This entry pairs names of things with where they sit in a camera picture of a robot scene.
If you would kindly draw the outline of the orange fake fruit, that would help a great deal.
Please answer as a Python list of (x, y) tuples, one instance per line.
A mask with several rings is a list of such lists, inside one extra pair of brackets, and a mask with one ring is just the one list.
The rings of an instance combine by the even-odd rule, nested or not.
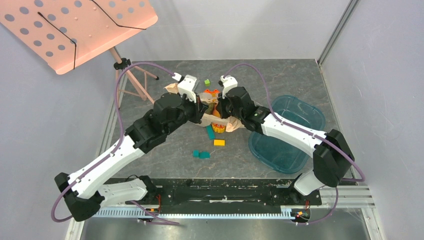
[(220, 114), (220, 113), (219, 113), (219, 111), (217, 110), (217, 107), (216, 107), (216, 106), (213, 108), (212, 115), (213, 115), (213, 116), (215, 116), (215, 117), (217, 117), (217, 118), (219, 118), (219, 119), (221, 119), (221, 118), (222, 118), (222, 117), (221, 117), (221, 114)]

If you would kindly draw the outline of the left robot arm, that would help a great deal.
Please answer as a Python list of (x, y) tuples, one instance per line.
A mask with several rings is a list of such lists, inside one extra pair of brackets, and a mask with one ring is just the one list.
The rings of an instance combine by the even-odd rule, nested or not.
[(156, 187), (147, 176), (134, 180), (106, 184), (119, 170), (141, 158), (166, 141), (168, 135), (187, 122), (200, 123), (208, 109), (198, 95), (191, 101), (186, 94), (165, 93), (152, 109), (136, 120), (108, 150), (92, 162), (71, 174), (59, 173), (54, 181), (77, 222), (94, 216), (101, 208), (127, 201), (153, 203)]

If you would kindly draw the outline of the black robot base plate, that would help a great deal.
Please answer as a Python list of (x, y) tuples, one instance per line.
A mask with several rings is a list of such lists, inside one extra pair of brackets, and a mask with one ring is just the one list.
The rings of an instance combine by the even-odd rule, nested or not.
[(282, 206), (320, 206), (321, 194), (314, 190), (303, 196), (284, 178), (153, 178), (141, 205), (177, 205), (186, 202), (266, 203)]

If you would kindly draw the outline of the translucent orange plastic bag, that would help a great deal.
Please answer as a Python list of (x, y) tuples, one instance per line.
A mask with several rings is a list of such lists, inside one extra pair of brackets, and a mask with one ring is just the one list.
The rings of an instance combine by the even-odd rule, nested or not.
[(196, 123), (197, 126), (207, 127), (211, 126), (212, 130), (216, 133), (234, 132), (237, 129), (245, 129), (241, 120), (236, 117), (229, 116), (228, 118), (222, 118), (216, 109), (218, 105), (219, 91), (216, 89), (214, 92), (208, 89), (200, 93), (200, 99), (205, 100), (203, 103), (208, 105), (208, 110), (203, 114), (201, 123)]

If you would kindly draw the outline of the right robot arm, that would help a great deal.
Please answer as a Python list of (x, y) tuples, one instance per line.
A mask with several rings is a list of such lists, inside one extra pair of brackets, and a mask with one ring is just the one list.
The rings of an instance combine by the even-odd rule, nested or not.
[(295, 204), (302, 204), (319, 188), (336, 188), (355, 161), (340, 131), (324, 132), (287, 120), (255, 105), (242, 86), (220, 93), (216, 109), (223, 118), (235, 117), (247, 130), (288, 143), (312, 158), (313, 168), (301, 174), (288, 191)]

